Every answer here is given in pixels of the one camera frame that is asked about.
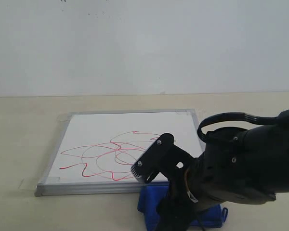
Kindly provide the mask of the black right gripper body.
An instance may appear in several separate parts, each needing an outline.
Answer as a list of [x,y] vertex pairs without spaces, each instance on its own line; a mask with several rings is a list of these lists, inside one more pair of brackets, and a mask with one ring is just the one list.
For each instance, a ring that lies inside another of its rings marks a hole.
[[153,158],[153,166],[169,181],[166,196],[157,205],[159,222],[156,231],[185,231],[193,221],[199,221],[195,203],[188,195],[188,171],[198,167],[199,158],[193,157],[178,146],[152,144],[146,154]]

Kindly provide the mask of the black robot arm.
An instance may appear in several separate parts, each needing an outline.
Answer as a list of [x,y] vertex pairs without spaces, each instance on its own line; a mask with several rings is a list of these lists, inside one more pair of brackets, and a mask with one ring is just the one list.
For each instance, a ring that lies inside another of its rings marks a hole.
[[185,231],[209,208],[223,202],[262,205],[289,193],[289,128],[220,128],[209,133],[227,143],[207,142],[193,158],[165,133],[147,150],[160,155],[159,170],[169,179],[157,206],[158,231]]

